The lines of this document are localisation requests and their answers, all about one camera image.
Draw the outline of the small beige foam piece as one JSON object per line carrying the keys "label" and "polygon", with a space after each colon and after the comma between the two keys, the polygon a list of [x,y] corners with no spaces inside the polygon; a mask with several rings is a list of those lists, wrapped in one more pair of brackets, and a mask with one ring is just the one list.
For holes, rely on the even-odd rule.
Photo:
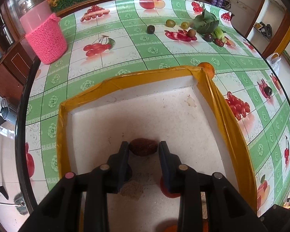
{"label": "small beige foam piece", "polygon": [[119,194],[132,200],[138,200],[143,194],[143,186],[140,184],[140,182],[131,180],[122,186]]}

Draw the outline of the red jujube date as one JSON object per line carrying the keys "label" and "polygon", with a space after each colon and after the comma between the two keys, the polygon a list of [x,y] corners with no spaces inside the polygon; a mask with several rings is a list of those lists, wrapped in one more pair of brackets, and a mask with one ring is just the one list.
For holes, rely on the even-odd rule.
{"label": "red jujube date", "polygon": [[136,156],[146,157],[155,154],[158,150],[158,143],[147,138],[137,138],[130,142],[129,150]]}

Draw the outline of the red tomato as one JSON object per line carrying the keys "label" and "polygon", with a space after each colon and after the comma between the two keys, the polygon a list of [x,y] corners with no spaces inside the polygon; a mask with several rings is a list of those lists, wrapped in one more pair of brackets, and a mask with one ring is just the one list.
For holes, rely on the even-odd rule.
{"label": "red tomato", "polygon": [[163,177],[160,178],[160,190],[168,198],[175,199],[180,197],[180,193],[170,193],[164,184]]}

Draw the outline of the small far orange tangerine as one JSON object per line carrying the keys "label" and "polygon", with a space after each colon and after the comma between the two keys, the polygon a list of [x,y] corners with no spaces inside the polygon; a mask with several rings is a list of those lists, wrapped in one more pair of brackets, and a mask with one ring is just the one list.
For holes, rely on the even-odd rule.
{"label": "small far orange tangerine", "polygon": [[215,76],[215,69],[214,67],[208,63],[208,62],[201,62],[197,65],[200,68],[203,68],[203,70],[206,72],[206,74],[208,75],[208,77],[210,79],[213,79]]}

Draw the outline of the dark plum on cherries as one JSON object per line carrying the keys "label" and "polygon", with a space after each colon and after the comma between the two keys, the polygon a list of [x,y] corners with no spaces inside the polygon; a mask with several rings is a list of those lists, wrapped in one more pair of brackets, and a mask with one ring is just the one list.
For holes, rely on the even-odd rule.
{"label": "dark plum on cherries", "polygon": [[271,97],[271,95],[272,95],[272,88],[269,87],[269,86],[266,86],[266,87],[264,88],[264,93],[265,93],[265,95],[266,95],[267,97]]}

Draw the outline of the red date near bok choy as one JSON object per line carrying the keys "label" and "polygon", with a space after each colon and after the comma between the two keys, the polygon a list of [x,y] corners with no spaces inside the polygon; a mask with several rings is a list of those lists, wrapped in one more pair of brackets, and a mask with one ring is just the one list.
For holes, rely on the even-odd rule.
{"label": "red date near bok choy", "polygon": [[224,43],[221,39],[218,39],[218,38],[215,38],[214,39],[214,43],[219,46],[219,47],[223,47],[224,46]]}

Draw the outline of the dark plum near bok choy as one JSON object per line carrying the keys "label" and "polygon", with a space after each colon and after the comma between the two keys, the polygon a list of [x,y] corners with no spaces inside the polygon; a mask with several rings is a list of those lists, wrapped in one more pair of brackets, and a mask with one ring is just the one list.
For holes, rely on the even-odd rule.
{"label": "dark plum near bok choy", "polygon": [[214,40],[214,37],[211,33],[204,34],[203,38],[208,43],[211,43]]}

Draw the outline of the brownish grape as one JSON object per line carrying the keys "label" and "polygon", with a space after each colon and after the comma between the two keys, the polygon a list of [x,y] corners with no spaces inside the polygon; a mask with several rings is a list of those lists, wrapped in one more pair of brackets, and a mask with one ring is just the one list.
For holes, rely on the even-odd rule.
{"label": "brownish grape", "polygon": [[190,29],[190,30],[188,31],[187,35],[188,35],[190,38],[193,38],[193,37],[195,37],[195,35],[196,35],[196,31],[193,30],[193,29]]}

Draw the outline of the green grape right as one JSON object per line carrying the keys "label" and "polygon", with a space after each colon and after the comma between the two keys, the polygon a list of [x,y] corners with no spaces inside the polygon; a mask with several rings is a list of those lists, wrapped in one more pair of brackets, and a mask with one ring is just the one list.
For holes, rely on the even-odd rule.
{"label": "green grape right", "polygon": [[188,22],[183,21],[183,22],[181,23],[181,28],[182,28],[182,29],[189,29],[189,27],[190,27],[190,24],[189,24]]}

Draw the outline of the green grape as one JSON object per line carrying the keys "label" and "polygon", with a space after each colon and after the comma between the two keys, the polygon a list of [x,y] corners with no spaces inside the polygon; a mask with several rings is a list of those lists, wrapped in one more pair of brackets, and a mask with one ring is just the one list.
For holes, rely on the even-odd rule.
{"label": "green grape", "polygon": [[173,28],[176,25],[176,22],[172,19],[167,19],[165,25],[166,27]]}
{"label": "green grape", "polygon": [[189,27],[190,27],[190,24],[189,24],[188,22],[183,21],[183,22],[181,23],[181,28],[182,28],[182,29],[189,29]]}

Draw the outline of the green grape left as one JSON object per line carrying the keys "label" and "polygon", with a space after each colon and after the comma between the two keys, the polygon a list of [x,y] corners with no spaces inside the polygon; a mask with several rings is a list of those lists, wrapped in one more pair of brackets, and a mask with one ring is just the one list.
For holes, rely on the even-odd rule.
{"label": "green grape left", "polygon": [[176,22],[172,19],[167,19],[165,25],[166,27],[173,28],[176,25]]}

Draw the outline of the green bok choy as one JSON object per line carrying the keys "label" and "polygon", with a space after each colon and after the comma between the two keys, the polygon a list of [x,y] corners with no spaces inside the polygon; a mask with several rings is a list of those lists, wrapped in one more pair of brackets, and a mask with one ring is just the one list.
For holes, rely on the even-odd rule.
{"label": "green bok choy", "polygon": [[219,20],[216,16],[206,9],[203,9],[202,13],[197,15],[191,22],[190,27],[194,29],[202,37],[206,33],[211,33],[215,38],[221,39],[226,44],[225,33],[219,26]]}

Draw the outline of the dark wooden cabinet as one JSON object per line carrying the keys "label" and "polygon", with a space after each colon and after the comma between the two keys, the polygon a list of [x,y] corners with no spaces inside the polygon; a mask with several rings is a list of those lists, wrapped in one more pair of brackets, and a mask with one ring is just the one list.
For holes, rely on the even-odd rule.
{"label": "dark wooden cabinet", "polygon": [[18,102],[36,54],[25,38],[0,58],[0,96]]}

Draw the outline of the pink knitted sleeve cup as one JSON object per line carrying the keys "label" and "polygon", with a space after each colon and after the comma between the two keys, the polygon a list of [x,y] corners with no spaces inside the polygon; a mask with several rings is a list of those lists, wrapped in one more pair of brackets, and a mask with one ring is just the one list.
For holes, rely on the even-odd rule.
{"label": "pink knitted sleeve cup", "polygon": [[60,18],[44,0],[20,17],[25,38],[44,64],[58,60],[67,50],[67,41],[61,31]]}

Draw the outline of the purple spray can right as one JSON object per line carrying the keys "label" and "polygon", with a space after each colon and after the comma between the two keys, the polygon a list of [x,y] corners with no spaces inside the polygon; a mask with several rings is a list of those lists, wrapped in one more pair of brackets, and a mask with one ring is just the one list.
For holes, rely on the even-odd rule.
{"label": "purple spray can right", "polygon": [[217,6],[217,7],[221,7],[222,4],[223,4],[223,2],[224,2],[224,0],[217,0],[217,2],[216,2],[216,6]]}

